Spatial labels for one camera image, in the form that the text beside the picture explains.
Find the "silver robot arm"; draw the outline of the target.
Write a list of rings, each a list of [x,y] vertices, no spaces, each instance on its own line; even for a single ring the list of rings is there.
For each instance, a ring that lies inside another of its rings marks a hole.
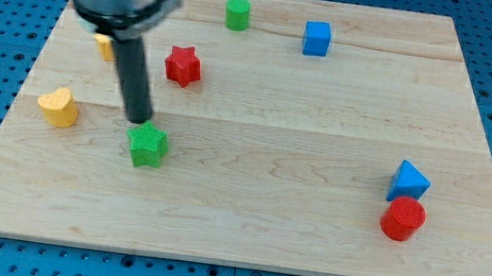
[[[144,52],[144,33],[157,26],[183,0],[73,0],[81,22],[107,36],[128,121],[142,124],[152,117],[152,100]]]

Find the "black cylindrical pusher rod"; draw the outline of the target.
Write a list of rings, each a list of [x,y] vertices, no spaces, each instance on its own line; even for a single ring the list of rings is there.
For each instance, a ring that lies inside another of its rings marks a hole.
[[[112,46],[126,118],[142,124],[150,120],[153,111],[144,41],[141,37],[115,40]]]

